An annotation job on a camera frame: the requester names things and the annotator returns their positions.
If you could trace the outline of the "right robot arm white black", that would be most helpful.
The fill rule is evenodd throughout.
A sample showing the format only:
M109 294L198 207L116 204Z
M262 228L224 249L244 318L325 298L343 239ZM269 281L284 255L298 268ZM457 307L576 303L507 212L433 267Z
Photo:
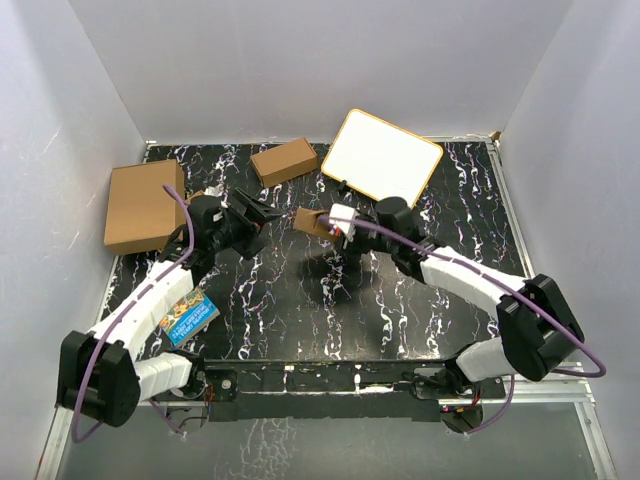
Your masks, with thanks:
M552 278L506 274L462 256L426 236L401 197L378 202L373 215L334 204L329 226L344 254L386 253L404 275L462 298L497 322L497 337L471 343L447 361L446 385L457 396L503 375L540 381L584 342Z

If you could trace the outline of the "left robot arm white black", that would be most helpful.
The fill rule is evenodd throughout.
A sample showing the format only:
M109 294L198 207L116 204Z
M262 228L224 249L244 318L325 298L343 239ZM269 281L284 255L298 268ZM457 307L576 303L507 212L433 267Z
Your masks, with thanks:
M147 338L162 328L179 346L199 333L219 313L197 285L216 256L228 249L244 259L266 245L264 226L283 216L245 191L232 192L237 206L211 195L184 200L171 186L165 191L184 213L185 221L169 236L145 279L106 319L88 332L70 332L62 341L56 404L96 425L120 427L141 401L172 389L186 399L200 396L207 376L198 357L165 352L140 361Z

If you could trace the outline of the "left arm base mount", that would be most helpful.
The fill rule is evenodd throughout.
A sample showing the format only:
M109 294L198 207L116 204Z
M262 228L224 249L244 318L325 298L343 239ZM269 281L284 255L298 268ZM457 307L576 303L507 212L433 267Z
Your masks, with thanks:
M183 387L174 387L153 397L157 403L199 404L231 402L237 397L237 373L234 370L200 370Z

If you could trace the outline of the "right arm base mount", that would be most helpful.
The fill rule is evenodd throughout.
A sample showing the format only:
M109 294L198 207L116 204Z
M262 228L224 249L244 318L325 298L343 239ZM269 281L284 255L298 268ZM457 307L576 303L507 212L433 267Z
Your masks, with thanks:
M503 399L506 389L501 379L469 380L455 359L429 361L405 372L403 379L409 391L420 400L436 399Z

